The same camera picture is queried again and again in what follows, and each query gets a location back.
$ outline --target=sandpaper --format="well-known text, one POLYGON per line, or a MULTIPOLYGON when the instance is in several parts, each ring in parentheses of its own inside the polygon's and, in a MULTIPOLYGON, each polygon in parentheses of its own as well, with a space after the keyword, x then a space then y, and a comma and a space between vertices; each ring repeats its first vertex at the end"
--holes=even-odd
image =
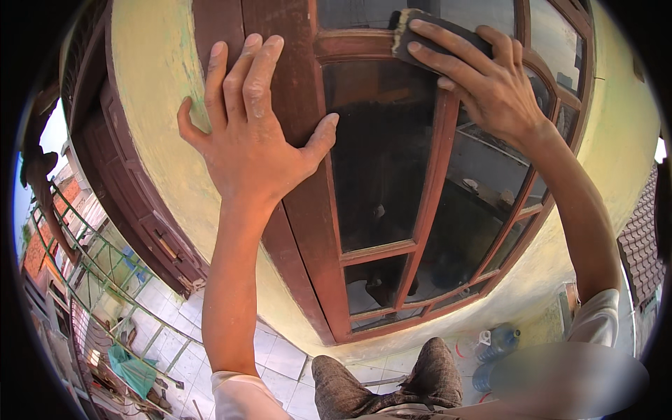
POLYGON ((401 12, 395 12, 392 14, 390 19, 390 27, 395 27, 394 29, 394 44, 392 45, 392 55, 402 61, 411 63, 418 67, 422 67, 425 70, 432 71, 437 74, 440 72, 434 70, 431 67, 424 65, 423 63, 416 60, 407 49, 409 42, 416 41, 420 44, 438 52, 441 54, 447 54, 456 56, 449 50, 446 50, 444 47, 437 45, 434 41, 431 41, 424 36, 418 35, 413 32, 409 27, 408 23, 413 19, 422 19, 426 22, 441 26, 461 37, 465 40, 471 42, 476 48, 478 48, 483 54, 487 55, 489 58, 493 57, 493 46, 490 45, 486 40, 476 35, 470 30, 464 29, 462 26, 458 26, 449 22, 447 20, 440 19, 436 16, 430 15, 427 12, 424 12, 420 9, 403 9, 401 12))

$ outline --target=green cloth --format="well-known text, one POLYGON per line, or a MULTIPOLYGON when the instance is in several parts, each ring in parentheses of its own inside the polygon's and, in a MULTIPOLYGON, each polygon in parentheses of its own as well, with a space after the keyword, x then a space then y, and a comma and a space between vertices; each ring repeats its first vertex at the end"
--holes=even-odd
MULTIPOLYGON (((110 367, 112 371, 126 381, 131 389, 145 399, 149 389, 157 378, 157 371, 149 368, 139 359, 129 355, 118 344, 108 349, 110 367)), ((156 366, 157 360, 144 359, 152 366, 156 366)))

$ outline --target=brown patterned shorts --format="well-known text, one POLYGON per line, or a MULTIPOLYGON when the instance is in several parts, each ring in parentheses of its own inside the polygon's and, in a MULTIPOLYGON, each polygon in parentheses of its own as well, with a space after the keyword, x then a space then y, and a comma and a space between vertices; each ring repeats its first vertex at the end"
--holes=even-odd
MULTIPOLYGON (((411 378, 401 389, 377 395, 364 388, 352 374, 329 356, 312 361, 315 379, 315 405, 322 420, 353 419, 373 414, 399 404, 419 403, 431 408, 462 406, 462 379, 443 339, 434 337, 422 347, 411 378)), ((428 414, 399 415, 405 419, 422 419, 428 414)))

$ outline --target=blurred patch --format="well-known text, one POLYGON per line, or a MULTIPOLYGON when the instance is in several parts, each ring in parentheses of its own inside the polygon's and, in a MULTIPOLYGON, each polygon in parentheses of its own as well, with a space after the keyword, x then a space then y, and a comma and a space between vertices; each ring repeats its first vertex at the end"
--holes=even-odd
POLYGON ((516 413, 586 419, 632 405, 648 388, 646 368, 599 344, 561 342, 521 349, 490 377, 493 395, 516 413))

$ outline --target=blue water jug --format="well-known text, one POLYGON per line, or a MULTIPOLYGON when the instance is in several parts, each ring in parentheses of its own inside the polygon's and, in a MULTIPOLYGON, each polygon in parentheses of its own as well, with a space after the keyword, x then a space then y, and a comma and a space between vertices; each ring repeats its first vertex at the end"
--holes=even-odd
POLYGON ((492 373, 493 368, 497 362, 489 362, 480 365, 474 371, 474 376, 471 378, 471 385, 474 386, 474 389, 479 392, 490 392, 490 373, 492 373))
POLYGON ((520 330, 509 323, 503 323, 491 330, 490 345, 479 345, 476 358, 483 363, 504 358, 513 353, 520 341, 520 330))

